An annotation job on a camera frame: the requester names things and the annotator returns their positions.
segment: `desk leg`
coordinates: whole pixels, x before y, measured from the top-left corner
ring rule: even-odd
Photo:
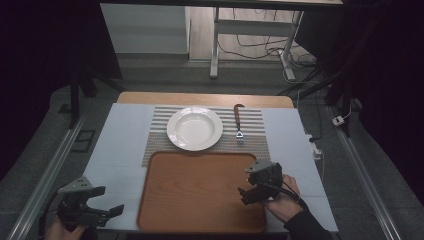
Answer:
[[[213,47],[211,58],[210,78],[218,77],[218,31],[219,31],[219,8],[214,8]]]
[[[284,67],[284,72],[286,73],[287,76],[287,80],[292,81],[295,80],[296,78],[294,77],[293,74],[293,70],[290,66],[290,61],[289,61],[289,54],[290,54],[290,49],[292,47],[293,41],[294,41],[294,37],[296,36],[296,32],[297,32],[297,28],[299,27],[299,22],[300,22],[300,18],[302,16],[303,12],[299,12],[296,11],[294,13],[294,19],[293,19],[293,24],[292,27],[290,29],[290,33],[286,42],[286,46],[284,47],[284,51],[279,50],[278,53],[280,54],[280,58],[281,58],[281,62],[283,63],[283,67]]]

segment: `white table surface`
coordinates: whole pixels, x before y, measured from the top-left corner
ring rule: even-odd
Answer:
[[[125,204],[122,215],[104,229],[140,231],[136,224],[147,168],[141,167],[155,105],[115,103],[84,171],[93,186],[105,186],[104,195],[92,198],[92,208],[110,209]],[[273,162],[296,178],[301,196],[321,225],[337,232],[328,199],[312,158],[297,109],[263,108],[263,120]],[[287,232],[267,212],[267,232]]]

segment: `white plate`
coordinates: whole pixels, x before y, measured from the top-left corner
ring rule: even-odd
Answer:
[[[213,146],[222,135],[222,121],[207,108],[189,107],[172,115],[167,125],[169,140],[177,147],[200,151]]]

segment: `floor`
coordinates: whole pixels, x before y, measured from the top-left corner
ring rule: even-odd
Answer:
[[[119,81],[119,84],[130,91],[251,95],[277,95],[281,90],[292,85],[284,80],[281,63],[272,59],[223,61],[219,65],[219,77],[210,80],[209,63],[205,61],[208,59],[207,52],[199,53],[196,59],[193,59],[193,54],[190,54],[190,60],[186,56],[119,54],[118,59],[123,73],[123,80]],[[295,68],[294,71],[297,79],[303,79],[311,68]],[[323,76],[317,76],[310,84],[321,81],[322,78]],[[95,80],[95,84],[99,90],[97,96],[81,98],[82,109],[86,109],[87,114],[80,132],[91,134],[92,139],[84,141],[84,134],[76,138],[51,189],[57,189],[64,183],[80,177],[110,107],[119,95],[116,90],[101,81]],[[310,87],[310,84],[303,86],[302,89]],[[329,107],[324,104],[323,97],[327,90],[325,88],[300,100],[297,99],[297,91],[292,92],[290,96],[302,118],[305,132],[319,137],[316,144],[324,153],[323,159],[317,161],[316,166],[339,228],[334,238],[391,239],[382,230],[379,214],[370,204],[364,186],[361,185],[361,178],[354,170],[348,151],[342,144],[343,138],[339,130],[331,123],[334,117],[332,113],[338,113],[340,109],[337,106]],[[69,98],[69,87],[60,89],[52,95],[50,110],[43,123],[16,165],[0,183],[0,239],[7,239],[46,166],[54,158],[56,149],[60,147],[68,131]],[[387,155],[362,128],[358,120],[360,108],[354,103],[352,107],[350,140],[371,176],[389,215],[393,218],[401,239],[423,239],[423,206]],[[27,237],[24,239],[35,239],[36,229],[37,221],[35,220],[33,224],[30,224]],[[126,234],[100,232],[99,239],[125,239],[125,237]]]

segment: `wall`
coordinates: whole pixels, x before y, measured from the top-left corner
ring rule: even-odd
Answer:
[[[189,52],[189,7],[101,4],[116,53]]]

